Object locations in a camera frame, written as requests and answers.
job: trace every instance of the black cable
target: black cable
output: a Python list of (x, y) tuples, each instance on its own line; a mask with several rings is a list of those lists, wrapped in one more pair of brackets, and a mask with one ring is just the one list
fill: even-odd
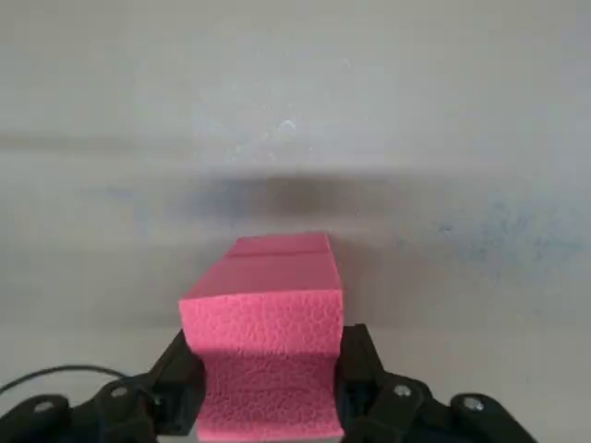
[(0, 395), (6, 393), (7, 391), (16, 388), (17, 386), (22, 385), (23, 383), (27, 383), (28, 381), (34, 380), (35, 378), (39, 377), (46, 377), (52, 374), (57, 374), (60, 372), (94, 372), (97, 374), (104, 374), (106, 376), (111, 376), (115, 378), (129, 378), (126, 374), (115, 371), (114, 369), (110, 369), (108, 367), (102, 367), (97, 365), (60, 365), (60, 366), (52, 366), (46, 367), (44, 369), (40, 369), (38, 371), (31, 372), (25, 376), (16, 378), (8, 383), (6, 383), (2, 388), (0, 388)]

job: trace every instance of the black robotic claw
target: black robotic claw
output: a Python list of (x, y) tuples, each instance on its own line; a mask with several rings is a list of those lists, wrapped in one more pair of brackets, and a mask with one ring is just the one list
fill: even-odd
[[(0, 418), (0, 443), (154, 443), (187, 435), (206, 389), (201, 360), (179, 332), (150, 372), (105, 385), (70, 407), (30, 398)], [(345, 327), (335, 403), (346, 443), (536, 443), (500, 404), (480, 394), (450, 406), (425, 383), (384, 371), (365, 325)]]
[(205, 395), (205, 368), (180, 331), (146, 374), (103, 386), (71, 408), (61, 396), (30, 398), (0, 418), (2, 443), (154, 443), (187, 435)]
[(425, 383), (384, 371), (365, 325), (344, 328), (335, 397), (346, 443), (536, 443), (490, 397), (445, 406)]

